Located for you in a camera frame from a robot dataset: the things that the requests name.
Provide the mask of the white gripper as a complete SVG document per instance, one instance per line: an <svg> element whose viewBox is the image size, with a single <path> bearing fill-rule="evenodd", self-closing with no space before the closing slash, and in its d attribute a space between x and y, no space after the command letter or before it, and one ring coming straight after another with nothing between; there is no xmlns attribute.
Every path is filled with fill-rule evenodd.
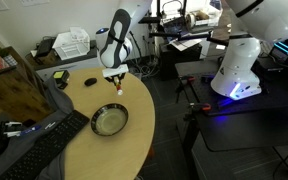
<svg viewBox="0 0 288 180"><path fill-rule="evenodd" d="M102 70L103 77L105 80L107 80L109 83L113 83L114 85L116 84L114 81L115 75L119 75L118 79L119 82L122 83L122 80L125 78L126 72L128 72L128 66L126 64L120 65L118 68L106 68Z"/></svg>

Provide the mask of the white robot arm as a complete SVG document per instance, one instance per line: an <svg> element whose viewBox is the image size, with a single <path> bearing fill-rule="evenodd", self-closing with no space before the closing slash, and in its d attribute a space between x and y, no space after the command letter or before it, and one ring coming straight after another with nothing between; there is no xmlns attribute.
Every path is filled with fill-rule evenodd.
<svg viewBox="0 0 288 180"><path fill-rule="evenodd" d="M288 0L226 0L231 8L231 35L222 64L211 88L232 100L261 92L260 80L251 71L260 53L260 42L288 39ZM98 56L108 79L127 71L124 61L132 50L126 35L147 13L152 0L120 0L108 28L96 32Z"/></svg>

